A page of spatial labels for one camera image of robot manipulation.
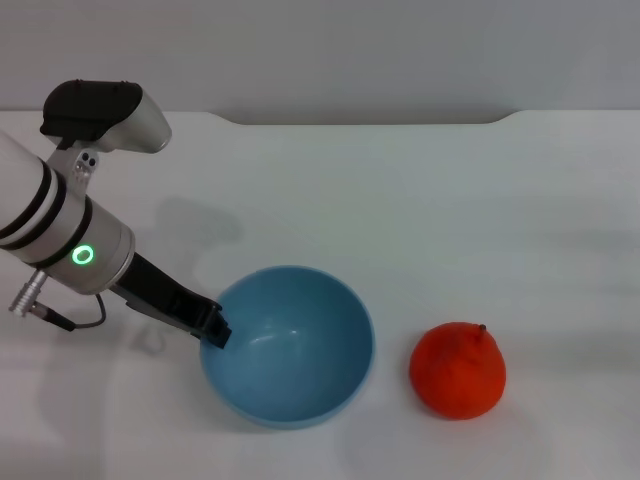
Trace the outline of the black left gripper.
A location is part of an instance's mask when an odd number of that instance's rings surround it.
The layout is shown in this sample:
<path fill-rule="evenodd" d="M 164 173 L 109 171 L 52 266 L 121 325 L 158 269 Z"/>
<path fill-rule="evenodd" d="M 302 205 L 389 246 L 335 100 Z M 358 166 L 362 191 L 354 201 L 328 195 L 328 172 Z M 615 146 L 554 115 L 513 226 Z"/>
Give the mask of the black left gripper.
<path fill-rule="evenodd" d="M 224 348 L 231 336 L 218 303 L 184 287 L 138 253 L 110 290 L 139 313 L 217 348 Z"/>

